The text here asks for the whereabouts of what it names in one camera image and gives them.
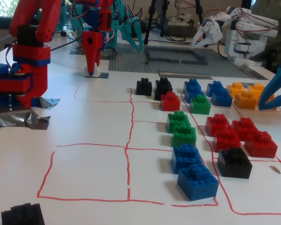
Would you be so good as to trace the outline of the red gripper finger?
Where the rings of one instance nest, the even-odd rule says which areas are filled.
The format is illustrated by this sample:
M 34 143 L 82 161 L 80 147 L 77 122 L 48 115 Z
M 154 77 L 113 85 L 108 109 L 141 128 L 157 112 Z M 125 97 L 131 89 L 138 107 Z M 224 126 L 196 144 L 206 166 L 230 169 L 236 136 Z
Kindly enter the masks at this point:
M 89 75 L 94 74 L 95 64 L 100 63 L 100 32 L 82 31 L 82 48 L 84 49 Z

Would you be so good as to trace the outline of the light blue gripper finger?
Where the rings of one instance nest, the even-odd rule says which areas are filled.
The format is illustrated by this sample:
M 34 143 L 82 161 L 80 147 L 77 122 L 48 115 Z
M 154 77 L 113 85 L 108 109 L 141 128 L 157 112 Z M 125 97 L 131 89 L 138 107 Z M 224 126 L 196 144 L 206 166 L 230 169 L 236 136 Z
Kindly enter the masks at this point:
M 265 103 L 259 102 L 260 110 L 268 110 L 280 106 L 281 106 L 281 95 L 278 95 L 277 97 L 274 97 L 272 100 L 268 100 Z
M 281 64 L 277 68 L 276 75 L 263 89 L 261 96 L 259 98 L 259 102 L 265 103 L 280 88 L 281 88 Z

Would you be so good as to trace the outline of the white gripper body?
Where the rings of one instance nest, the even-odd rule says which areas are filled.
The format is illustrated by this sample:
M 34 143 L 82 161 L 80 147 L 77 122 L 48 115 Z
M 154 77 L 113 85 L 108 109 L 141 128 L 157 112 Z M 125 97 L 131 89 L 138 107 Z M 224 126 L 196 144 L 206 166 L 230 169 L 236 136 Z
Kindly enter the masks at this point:
M 218 13 L 216 16 L 210 16 L 202 25 L 207 25 L 206 37 L 211 35 L 214 41 L 218 42 L 222 39 L 223 34 L 221 31 L 223 13 Z

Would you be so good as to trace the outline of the blue and red gripper body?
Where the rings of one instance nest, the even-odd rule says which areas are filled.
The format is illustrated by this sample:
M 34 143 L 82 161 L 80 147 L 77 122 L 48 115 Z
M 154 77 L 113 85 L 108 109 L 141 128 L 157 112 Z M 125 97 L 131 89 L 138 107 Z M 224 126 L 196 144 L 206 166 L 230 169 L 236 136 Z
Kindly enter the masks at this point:
M 73 0 L 72 18 L 82 24 L 83 31 L 114 33 L 112 0 Z

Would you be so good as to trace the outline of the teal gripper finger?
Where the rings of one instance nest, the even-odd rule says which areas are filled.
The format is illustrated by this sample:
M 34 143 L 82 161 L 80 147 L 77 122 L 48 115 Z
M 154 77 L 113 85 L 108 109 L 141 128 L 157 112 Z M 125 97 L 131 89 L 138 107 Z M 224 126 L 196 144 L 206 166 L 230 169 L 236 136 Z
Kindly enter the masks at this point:
M 119 26 L 119 30 L 122 34 L 122 37 L 133 47 L 135 48 L 135 41 L 132 37 L 133 31 L 132 31 L 132 22 L 129 22 L 128 20 L 125 21 L 121 26 Z
M 133 38 L 138 41 L 138 45 L 135 43 L 135 49 L 137 51 L 141 51 L 143 48 L 143 39 L 142 39 L 142 31 L 141 31 L 141 24 L 138 20 L 132 23 L 132 31 L 133 31 Z

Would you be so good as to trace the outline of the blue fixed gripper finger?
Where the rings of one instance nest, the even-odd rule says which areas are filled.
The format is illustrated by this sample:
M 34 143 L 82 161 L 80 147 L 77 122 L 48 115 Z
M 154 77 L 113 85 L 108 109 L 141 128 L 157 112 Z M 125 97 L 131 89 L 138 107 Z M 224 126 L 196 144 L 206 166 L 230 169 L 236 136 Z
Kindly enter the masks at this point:
M 100 66 L 100 59 L 101 59 L 101 53 L 106 47 L 106 41 L 107 41 L 107 34 L 106 32 L 101 32 L 102 34 L 102 43 L 101 46 L 98 48 L 96 52 L 96 58 L 95 58 L 95 66 L 94 66 L 94 74 L 99 74 L 99 66 Z

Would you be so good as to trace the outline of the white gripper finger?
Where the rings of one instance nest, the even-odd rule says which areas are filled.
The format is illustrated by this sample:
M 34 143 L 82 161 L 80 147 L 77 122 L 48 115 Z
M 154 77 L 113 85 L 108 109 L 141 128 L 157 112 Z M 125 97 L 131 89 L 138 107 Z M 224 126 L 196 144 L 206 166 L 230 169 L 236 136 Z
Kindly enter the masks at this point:
M 197 43 L 197 41 L 199 40 L 199 38 L 201 36 L 203 36 L 205 34 L 207 30 L 207 25 L 201 25 L 199 30 L 197 31 L 197 33 L 195 34 L 195 36 L 192 39 L 192 46 L 203 46 L 203 45 L 207 45 L 207 40 L 202 40 L 200 42 Z
M 202 47 L 204 45 L 210 45 L 210 44 L 214 44 L 216 43 L 216 41 L 213 40 L 213 38 L 211 37 L 211 35 L 208 35 L 206 38 L 204 38 L 202 41 L 196 43 L 194 45 L 194 48 L 198 48 L 198 47 Z

